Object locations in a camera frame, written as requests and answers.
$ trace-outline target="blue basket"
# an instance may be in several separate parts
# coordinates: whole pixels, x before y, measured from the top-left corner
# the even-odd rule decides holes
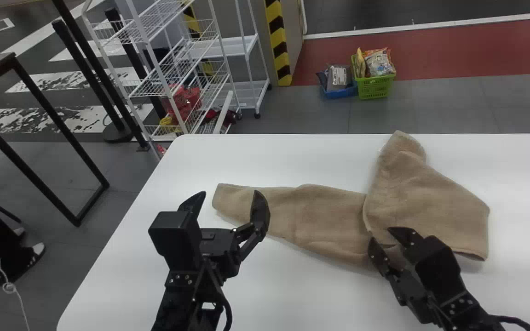
[[[322,86],[322,91],[324,92],[324,95],[327,99],[338,99],[338,98],[346,98],[346,97],[352,97],[357,96],[359,93],[357,90],[357,84],[354,82],[352,86],[349,86],[348,88],[345,88],[343,90],[335,90],[335,91],[327,91],[326,90],[326,74],[324,71],[319,71],[316,73],[316,77],[318,77],[318,81],[320,81],[320,86]]]

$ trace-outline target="gray tile floor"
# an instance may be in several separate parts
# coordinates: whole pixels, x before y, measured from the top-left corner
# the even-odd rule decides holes
[[[260,120],[247,111],[231,133],[530,132],[530,75],[397,81],[389,98],[370,101],[325,100],[318,86],[274,88],[261,111]],[[11,144],[72,210],[97,187],[67,143]],[[137,153],[135,144],[83,145],[111,188],[80,228],[72,227],[0,152],[0,204],[24,220],[27,245],[43,240],[48,247],[17,282],[34,331],[55,329],[156,165],[150,153]],[[0,330],[22,329],[17,298],[0,291]]]
[[[274,88],[233,133],[530,133],[530,75],[395,81],[389,98],[326,100]]]

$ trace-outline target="red floor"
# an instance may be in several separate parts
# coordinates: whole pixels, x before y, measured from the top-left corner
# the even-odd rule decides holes
[[[292,85],[316,85],[357,47],[392,49],[398,80],[530,74],[530,21],[305,40]]]

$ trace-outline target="white table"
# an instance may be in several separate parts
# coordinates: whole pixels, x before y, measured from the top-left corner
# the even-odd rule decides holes
[[[365,192],[389,135],[227,135],[177,138],[79,287],[58,331],[149,331],[168,268],[147,230],[198,191],[202,227],[231,228],[212,208],[217,183],[315,183]],[[462,260],[490,314],[530,322],[530,135],[415,135],[429,164],[492,209],[490,257]],[[236,331],[427,331],[375,272],[266,238],[223,287]],[[225,324],[222,314],[219,328]]]

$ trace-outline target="stanchion base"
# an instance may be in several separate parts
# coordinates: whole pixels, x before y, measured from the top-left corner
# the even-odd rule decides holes
[[[104,141],[110,144],[125,143],[132,140],[133,136],[134,135],[132,134],[132,131],[130,128],[128,128],[126,123],[124,123],[124,130],[122,131],[118,131],[114,123],[110,123],[109,126],[105,127],[101,134],[101,137],[104,139]]]

